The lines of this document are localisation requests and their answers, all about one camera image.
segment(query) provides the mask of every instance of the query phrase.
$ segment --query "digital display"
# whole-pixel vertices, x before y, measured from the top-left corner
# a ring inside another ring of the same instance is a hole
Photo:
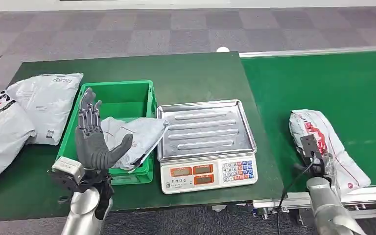
[[[212,183],[212,177],[204,177],[196,179],[196,184],[207,184]]]
[[[214,175],[200,175],[194,177],[195,185],[212,184],[214,183]]]
[[[194,175],[212,173],[212,164],[208,165],[196,165],[193,167]]]
[[[172,177],[185,176],[185,175],[192,175],[191,167],[181,167],[181,168],[171,169]]]
[[[174,171],[174,176],[181,176],[181,175],[189,175],[189,169],[188,168],[182,168],[179,170]]]
[[[194,167],[194,174],[204,174],[204,173],[211,173],[211,167]]]

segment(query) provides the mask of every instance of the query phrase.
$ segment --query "white plastic mailer bag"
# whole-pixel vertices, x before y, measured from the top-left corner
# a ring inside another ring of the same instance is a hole
[[[327,164],[325,171],[335,171],[341,194],[371,184],[370,178],[345,151],[342,142],[323,113],[308,109],[293,110],[290,114],[289,129],[298,151],[302,149],[301,137],[312,134],[321,154],[332,155],[332,165]],[[328,167],[334,167],[334,170],[327,169]]]
[[[34,135],[34,125],[23,108],[6,91],[0,92],[0,174]]]
[[[82,73],[44,74],[8,87],[36,128],[28,143],[58,145],[82,78]]]
[[[133,135],[132,147],[112,167],[129,170],[129,173],[132,173],[164,137],[169,122],[164,119],[141,117],[126,123],[108,117],[100,125],[109,151],[118,146],[126,134]]]

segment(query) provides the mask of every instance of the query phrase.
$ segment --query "scale keypad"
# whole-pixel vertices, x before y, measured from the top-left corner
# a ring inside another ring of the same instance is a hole
[[[253,178],[253,161],[241,161],[223,164],[224,182]]]

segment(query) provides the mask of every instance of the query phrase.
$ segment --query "wire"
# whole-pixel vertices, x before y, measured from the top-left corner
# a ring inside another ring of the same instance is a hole
[[[286,194],[287,194],[287,191],[289,191],[290,187],[292,187],[298,180],[301,176],[303,176],[312,166],[313,166],[313,163],[315,162],[315,153],[312,152],[312,162],[309,164],[308,167],[306,167],[306,169],[304,171],[302,171],[298,176],[295,177],[295,179],[293,179],[293,181],[283,189],[283,192],[282,192],[282,197],[280,198],[280,202],[279,202],[279,206],[278,206],[278,214],[277,214],[277,218],[276,218],[276,224],[277,224],[277,227],[278,227],[278,235],[281,235],[280,233],[280,224],[279,224],[279,214],[280,212],[282,211],[282,202],[284,200],[284,197],[286,197]]]

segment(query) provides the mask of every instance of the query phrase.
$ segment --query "plastic bin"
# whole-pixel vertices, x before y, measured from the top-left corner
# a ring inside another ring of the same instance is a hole
[[[100,82],[86,83],[81,86],[75,102],[66,133],[61,142],[57,159],[60,156],[77,160],[75,147],[75,128],[78,124],[79,101],[84,91],[91,87],[96,100],[101,100],[100,118],[114,117],[131,121],[140,117],[154,118],[156,98],[152,81]],[[112,185],[145,184],[153,179],[154,151],[133,173],[122,169],[109,169]]]

